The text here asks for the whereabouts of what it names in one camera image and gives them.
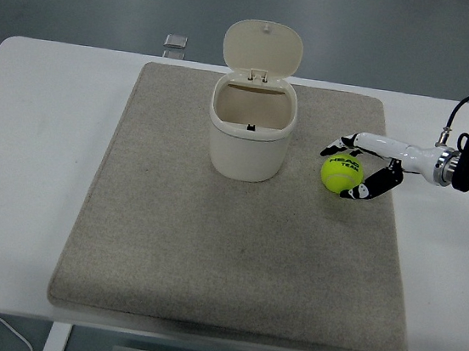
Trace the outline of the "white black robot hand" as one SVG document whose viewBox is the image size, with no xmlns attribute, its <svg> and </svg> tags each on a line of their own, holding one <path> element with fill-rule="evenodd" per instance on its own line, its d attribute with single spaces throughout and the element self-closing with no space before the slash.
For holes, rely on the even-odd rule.
<svg viewBox="0 0 469 351">
<path fill-rule="evenodd" d="M 388 160 L 387 167 L 371 174 L 361 184 L 340 192 L 352 200 L 370 200 L 401 184 L 406 173 L 420 174 L 430 184 L 445 184 L 443 170 L 448 152 L 445 147 L 422 149 L 372 133 L 354 133 L 340 137 L 326 146 L 320 154 L 332 156 L 344 151 L 368 153 Z"/>
</svg>

